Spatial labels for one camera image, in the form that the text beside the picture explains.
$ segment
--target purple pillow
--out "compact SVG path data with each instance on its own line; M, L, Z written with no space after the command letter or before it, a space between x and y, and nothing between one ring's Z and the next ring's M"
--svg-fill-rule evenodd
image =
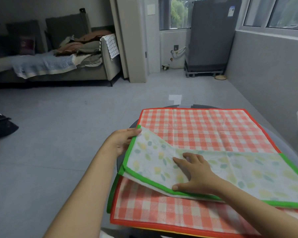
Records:
M35 37L20 37L20 55L35 55Z

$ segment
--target green fabric border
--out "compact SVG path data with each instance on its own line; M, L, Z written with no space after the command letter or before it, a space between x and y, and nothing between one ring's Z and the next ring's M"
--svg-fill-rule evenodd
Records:
M176 196L189 196L189 197L200 197L200 198L205 198L205 199L210 199L210 200L221 200L218 196L214 196L214 195L201 195L201 194L192 194L192 193L184 193L184 192L179 192L179 191L173 191L172 189L169 189L159 183L156 183L152 180L147 179L146 177L141 176L140 174L138 174L137 172L133 171L132 169L127 167L127 162L128 162L128 158L130 156L131 150L135 144L135 140L136 137L133 137L130 145L127 149L123 164L121 165L120 169L119 169L119 174L123 175L124 172L127 172L128 174L130 174L131 176L135 177L136 179L147 183L149 185L152 185L156 188L159 188L167 193L170 193L172 195L176 195ZM288 166L290 166L290 168L292 168L292 170L298 175L298 168L284 155L284 154L279 154L282 159L286 162L286 164L288 164ZM285 207L285 208L298 208L298 203L297 202L289 202L289 201L277 201L277 200L262 200L263 202L271 205L271 206L276 206L276 207Z
M119 181L120 177L121 176L119 174L116 175L115 180L114 180L114 182L111 186L111 190L109 192L109 197L108 197L108 202L107 202L107 209L106 209L106 212L108 214L111 213L112 202L114 201L115 191L116 191L117 184L118 184L118 181Z

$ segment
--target hand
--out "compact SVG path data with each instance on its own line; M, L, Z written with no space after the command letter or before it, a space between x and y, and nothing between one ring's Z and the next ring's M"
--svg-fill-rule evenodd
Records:
M103 143L102 147L114 152L115 157L127 150L131 142L131 138L141 133L141 128L120 129L113 132Z
M209 163L202 155L192 153L183 153L183 157L189 157L191 163L187 160L173 157L176 164L183 166L191 174L191 180L187 183L175 184L172 186L174 191L182 191L196 194L213 194L221 183L225 182L219 176L214 174Z

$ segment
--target gray refrigerator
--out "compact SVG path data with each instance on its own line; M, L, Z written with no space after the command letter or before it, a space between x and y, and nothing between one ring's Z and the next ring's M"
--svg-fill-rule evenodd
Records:
M242 0L192 2L191 29L187 32L185 71L224 73L232 47Z

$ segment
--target sofa arm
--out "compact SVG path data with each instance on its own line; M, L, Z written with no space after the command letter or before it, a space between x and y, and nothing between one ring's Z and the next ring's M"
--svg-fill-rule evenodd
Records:
M121 71L120 55L111 59L106 39L102 37L100 43L103 66L105 68L107 79L110 81Z

